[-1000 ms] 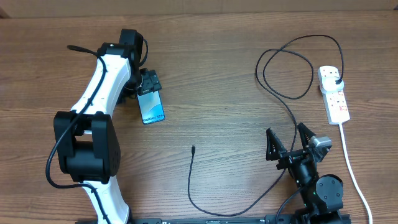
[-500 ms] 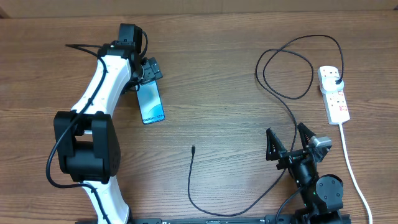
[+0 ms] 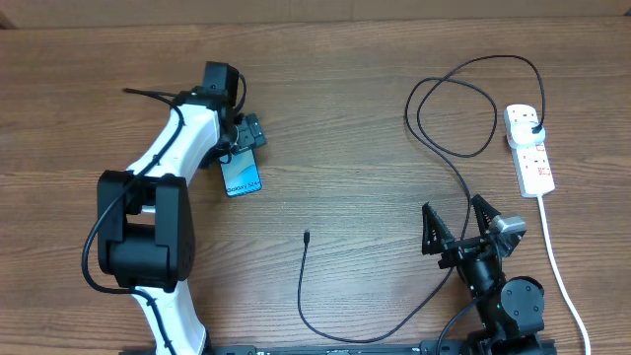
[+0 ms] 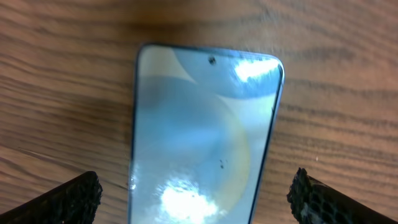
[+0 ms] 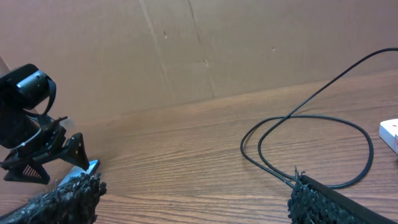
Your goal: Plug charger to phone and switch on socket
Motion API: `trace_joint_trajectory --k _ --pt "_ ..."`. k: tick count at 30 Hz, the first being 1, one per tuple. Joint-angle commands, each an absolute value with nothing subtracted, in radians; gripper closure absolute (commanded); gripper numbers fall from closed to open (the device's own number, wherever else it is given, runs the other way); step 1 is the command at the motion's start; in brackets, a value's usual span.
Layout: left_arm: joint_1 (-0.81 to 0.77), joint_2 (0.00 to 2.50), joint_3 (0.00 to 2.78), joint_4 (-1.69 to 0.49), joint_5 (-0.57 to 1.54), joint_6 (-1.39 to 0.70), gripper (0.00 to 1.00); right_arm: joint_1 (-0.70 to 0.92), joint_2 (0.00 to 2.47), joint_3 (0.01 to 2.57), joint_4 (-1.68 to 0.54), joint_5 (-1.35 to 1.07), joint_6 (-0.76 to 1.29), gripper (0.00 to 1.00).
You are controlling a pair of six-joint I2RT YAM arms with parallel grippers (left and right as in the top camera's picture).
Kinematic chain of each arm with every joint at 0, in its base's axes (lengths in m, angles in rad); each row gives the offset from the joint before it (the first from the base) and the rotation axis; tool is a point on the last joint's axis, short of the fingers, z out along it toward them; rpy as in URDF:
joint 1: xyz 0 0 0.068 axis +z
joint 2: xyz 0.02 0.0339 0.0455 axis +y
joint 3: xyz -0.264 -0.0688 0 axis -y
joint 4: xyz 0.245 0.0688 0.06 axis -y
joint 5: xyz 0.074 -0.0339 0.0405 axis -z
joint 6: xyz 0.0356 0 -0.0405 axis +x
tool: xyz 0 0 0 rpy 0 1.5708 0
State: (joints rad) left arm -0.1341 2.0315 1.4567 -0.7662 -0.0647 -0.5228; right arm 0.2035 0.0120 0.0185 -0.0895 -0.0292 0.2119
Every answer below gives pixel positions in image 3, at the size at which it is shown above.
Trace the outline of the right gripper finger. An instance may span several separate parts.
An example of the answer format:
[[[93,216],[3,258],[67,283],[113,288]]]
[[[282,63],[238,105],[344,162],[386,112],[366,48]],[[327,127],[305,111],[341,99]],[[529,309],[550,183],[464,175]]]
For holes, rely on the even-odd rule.
[[[500,215],[500,212],[495,209],[488,201],[486,201],[481,195],[475,194],[471,199],[471,205],[475,212],[478,230],[481,236],[488,235],[490,232],[490,225],[492,220]]]
[[[437,254],[447,250],[449,244],[454,241],[454,237],[429,203],[422,206],[422,218],[422,253]]]

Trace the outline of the smartphone with blue screen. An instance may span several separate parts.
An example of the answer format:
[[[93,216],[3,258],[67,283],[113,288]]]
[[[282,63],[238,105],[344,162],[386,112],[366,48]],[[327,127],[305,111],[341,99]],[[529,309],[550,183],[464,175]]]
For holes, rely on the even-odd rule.
[[[225,190],[229,197],[237,197],[262,189],[262,183],[252,150],[219,159]]]

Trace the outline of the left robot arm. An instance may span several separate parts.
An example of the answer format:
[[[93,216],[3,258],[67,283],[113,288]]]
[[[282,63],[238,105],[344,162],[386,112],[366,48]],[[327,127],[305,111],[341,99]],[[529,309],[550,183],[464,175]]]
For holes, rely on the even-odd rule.
[[[210,334],[188,285],[196,245],[188,187],[197,171],[218,162],[228,196],[261,190],[253,151],[266,138],[256,115],[243,114],[244,96],[201,87],[146,95],[169,106],[167,125],[126,170],[101,175],[98,220],[86,244],[98,247],[114,293],[143,310],[152,353],[208,354]]]

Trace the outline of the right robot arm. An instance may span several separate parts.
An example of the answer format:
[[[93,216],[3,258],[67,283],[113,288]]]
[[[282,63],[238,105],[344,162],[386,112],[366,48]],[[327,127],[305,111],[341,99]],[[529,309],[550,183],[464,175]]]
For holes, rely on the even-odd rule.
[[[509,257],[526,233],[519,215],[502,214],[480,195],[472,198],[480,235],[457,240],[438,213],[422,207],[422,252],[437,254],[440,268],[454,268],[472,298],[446,324],[436,340],[420,342],[423,354],[551,355],[555,342],[542,340],[544,290],[529,276],[508,279],[503,260]],[[453,324],[471,309],[478,311],[482,328],[465,340],[446,341]]]

